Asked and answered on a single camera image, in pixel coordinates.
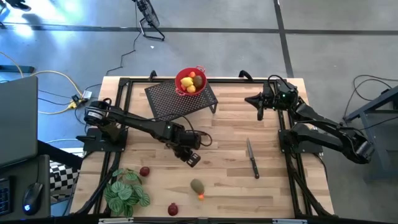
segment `small red fruit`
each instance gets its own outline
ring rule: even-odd
[[[150,172],[149,167],[142,167],[142,168],[139,170],[139,175],[141,175],[141,176],[143,176],[143,177],[146,177],[146,176],[149,175],[149,172]]]
[[[191,72],[191,73],[189,73],[189,75],[188,75],[188,77],[191,77],[191,78],[194,78],[196,76],[196,73],[195,72]]]
[[[169,215],[174,216],[178,213],[178,207],[175,203],[172,203],[171,205],[169,205],[167,211]]]

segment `knife handle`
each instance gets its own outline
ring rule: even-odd
[[[251,160],[251,164],[253,166],[254,178],[258,179],[258,178],[260,178],[260,174],[257,169],[256,161],[254,160],[254,158],[250,158],[250,160]]]

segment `red apple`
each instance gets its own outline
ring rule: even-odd
[[[167,211],[169,215],[174,216],[178,213],[178,207],[175,203],[172,203],[171,205],[169,205]]]
[[[149,175],[149,172],[150,172],[149,167],[142,167],[142,168],[139,170],[139,175],[141,175],[141,176],[143,176],[143,177],[146,177],[146,176]]]

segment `white cable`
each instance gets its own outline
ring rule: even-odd
[[[21,74],[21,77],[24,78],[24,74],[23,74],[21,68],[19,67],[19,65],[18,65],[12,58],[10,58],[10,56],[6,55],[5,53],[0,52],[0,54],[4,55],[6,58],[8,58],[8,59],[18,68],[18,71],[19,71],[19,73]],[[77,91],[78,94],[80,95],[80,98],[83,96],[83,95],[81,94],[81,91],[79,90],[79,88],[77,88],[75,82],[73,82],[73,80],[72,80],[71,78],[69,78],[68,75],[66,75],[66,74],[64,74],[64,73],[61,73],[61,72],[53,71],[53,70],[46,70],[46,71],[41,71],[41,72],[35,72],[35,73],[31,74],[31,76],[36,76],[36,75],[41,74],[41,73],[54,73],[54,74],[57,74],[57,75],[62,75],[63,77],[65,77],[66,79],[68,79],[68,81],[73,85],[73,87],[75,87],[76,91]],[[67,106],[64,110],[61,110],[61,111],[56,111],[56,112],[43,112],[43,111],[39,111],[39,113],[41,113],[41,114],[60,114],[60,113],[63,113],[63,112],[68,111],[69,109],[72,109],[71,105],[72,105],[72,104],[70,104],[70,105]]]
[[[59,141],[79,141],[79,140],[77,140],[77,139],[56,139],[56,140],[48,141],[46,143],[59,142]]]

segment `laptop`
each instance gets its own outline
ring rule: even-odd
[[[0,83],[0,167],[37,155],[37,77]]]

